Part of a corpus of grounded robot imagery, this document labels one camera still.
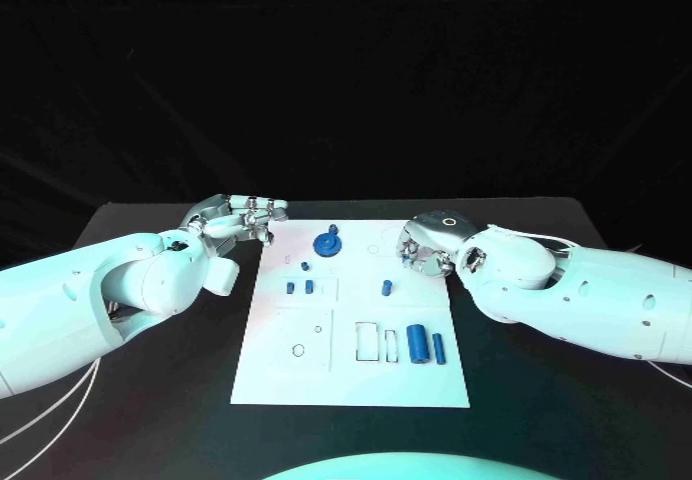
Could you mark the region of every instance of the white paper sheet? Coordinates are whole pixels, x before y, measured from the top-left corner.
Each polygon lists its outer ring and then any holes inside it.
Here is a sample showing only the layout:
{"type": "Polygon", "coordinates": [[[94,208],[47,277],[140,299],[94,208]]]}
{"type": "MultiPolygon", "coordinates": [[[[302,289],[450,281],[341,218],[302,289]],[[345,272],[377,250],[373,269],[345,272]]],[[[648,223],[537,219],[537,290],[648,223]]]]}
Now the white paper sheet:
{"type": "Polygon", "coordinates": [[[445,279],[401,266],[394,251],[404,220],[289,220],[273,224],[263,251],[231,403],[469,407],[445,279]],[[313,250],[329,225],[342,251],[313,250]],[[311,270],[302,270],[308,262],[311,270]],[[315,292],[306,294],[306,280],[315,292]],[[394,283],[383,295],[383,282],[394,283]],[[295,282],[293,295],[288,282],[295,282]],[[378,324],[380,360],[357,361],[357,323],[378,324]],[[407,326],[426,327],[432,361],[413,364],[407,326]],[[399,362],[387,362],[386,330],[397,332],[399,362]],[[437,365],[433,334],[445,342],[437,365]]]}

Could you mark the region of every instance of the white cable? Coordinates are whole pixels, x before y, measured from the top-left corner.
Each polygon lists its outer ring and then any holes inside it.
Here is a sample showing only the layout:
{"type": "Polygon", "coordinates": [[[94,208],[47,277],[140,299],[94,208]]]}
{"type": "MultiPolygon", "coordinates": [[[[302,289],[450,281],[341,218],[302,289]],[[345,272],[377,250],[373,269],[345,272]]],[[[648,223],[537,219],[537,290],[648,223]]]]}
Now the white cable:
{"type": "Polygon", "coordinates": [[[47,450],[51,448],[51,446],[54,445],[54,443],[58,441],[58,439],[61,438],[61,435],[66,433],[66,430],[68,429],[70,427],[70,424],[73,423],[73,420],[76,419],[77,417],[77,414],[80,413],[80,410],[83,409],[83,405],[84,405],[84,402],[87,401],[87,397],[90,396],[90,392],[91,392],[91,386],[94,385],[94,380],[97,378],[97,373],[99,373],[99,365],[102,363],[102,359],[97,358],[97,360],[94,360],[94,375],[91,376],[91,380],[90,380],[90,385],[87,387],[87,391],[84,392],[84,397],[83,397],[83,401],[80,402],[80,405],[77,406],[77,409],[76,409],[76,413],[73,413],[73,416],[70,417],[70,420],[68,420],[68,423],[66,424],[66,426],[63,427],[63,430],[58,432],[58,435],[54,437],[54,439],[51,440],[51,442],[48,443],[48,445],[44,447],[44,449],[40,451],[40,453],[34,456],[34,458],[22,465],[22,467],[19,467],[19,469],[15,471],[15,473],[12,473],[8,477],[5,477],[5,480],[11,480],[11,478],[15,478],[18,476],[19,473],[22,473],[22,471],[25,470],[27,467],[29,467],[29,465],[37,461],[37,459],[44,455],[44,453],[47,452],[47,450]]]}
{"type": "Polygon", "coordinates": [[[654,362],[649,362],[649,365],[668,377],[671,377],[680,384],[685,385],[688,388],[692,388],[692,385],[688,382],[684,382],[677,376],[671,375],[654,362]]]}
{"type": "Polygon", "coordinates": [[[553,237],[551,235],[540,235],[537,233],[518,232],[517,230],[511,230],[510,228],[499,227],[498,225],[494,225],[494,224],[489,224],[488,226],[495,228],[501,232],[512,233],[515,235],[520,235],[521,237],[544,238],[546,240],[556,240],[557,242],[564,243],[570,247],[580,246],[580,244],[574,243],[572,240],[566,240],[564,238],[560,238],[560,237],[553,237]]]}
{"type": "Polygon", "coordinates": [[[37,422],[63,405],[66,400],[70,398],[70,396],[76,393],[76,390],[80,388],[83,385],[84,381],[87,380],[87,377],[90,376],[90,373],[94,371],[94,368],[97,366],[97,361],[93,362],[90,369],[87,370],[86,374],[83,375],[83,378],[77,382],[76,386],[73,387],[73,390],[63,396],[63,398],[54,403],[51,408],[22,427],[15,430],[14,433],[11,433],[2,440],[0,440],[0,445],[8,442],[12,438],[15,438],[32,425],[37,424],[37,422]]]}

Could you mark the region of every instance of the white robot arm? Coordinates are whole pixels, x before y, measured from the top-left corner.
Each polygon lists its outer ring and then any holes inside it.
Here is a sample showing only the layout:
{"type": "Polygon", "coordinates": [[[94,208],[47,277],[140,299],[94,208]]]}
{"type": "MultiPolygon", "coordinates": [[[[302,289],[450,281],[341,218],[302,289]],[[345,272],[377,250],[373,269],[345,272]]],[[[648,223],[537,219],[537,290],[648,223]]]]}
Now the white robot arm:
{"type": "Polygon", "coordinates": [[[230,295],[243,240],[273,243],[288,202],[215,195],[181,228],[138,233],[0,272],[0,398],[57,380],[194,303],[230,295]]]}
{"type": "Polygon", "coordinates": [[[479,310],[622,358],[692,364],[692,270],[634,253],[507,230],[453,211],[419,215],[399,247],[404,266],[456,266],[479,310]],[[551,250],[533,238],[561,241],[551,250]]]}

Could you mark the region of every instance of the black table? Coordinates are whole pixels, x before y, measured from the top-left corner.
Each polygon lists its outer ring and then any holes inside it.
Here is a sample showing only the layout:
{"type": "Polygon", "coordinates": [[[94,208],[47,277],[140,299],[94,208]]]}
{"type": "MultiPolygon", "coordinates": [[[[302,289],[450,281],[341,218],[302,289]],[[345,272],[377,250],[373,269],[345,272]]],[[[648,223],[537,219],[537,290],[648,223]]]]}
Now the black table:
{"type": "MultiPolygon", "coordinates": [[[[407,219],[436,208],[459,210],[479,224],[605,246],[569,198],[295,202],[290,215],[407,219]]],[[[188,209],[106,205],[78,246],[175,228],[188,209]]],[[[83,413],[24,478],[257,479],[386,451],[465,454],[570,479],[690,478],[692,392],[647,363],[488,319],[456,276],[448,285],[471,409],[230,405],[260,252],[259,242],[231,252],[241,264],[231,297],[204,291],[184,314],[104,357],[83,413]]],[[[0,402],[0,435],[80,375],[0,402]]],[[[0,474],[44,446],[78,398],[0,447],[0,474]]]]}

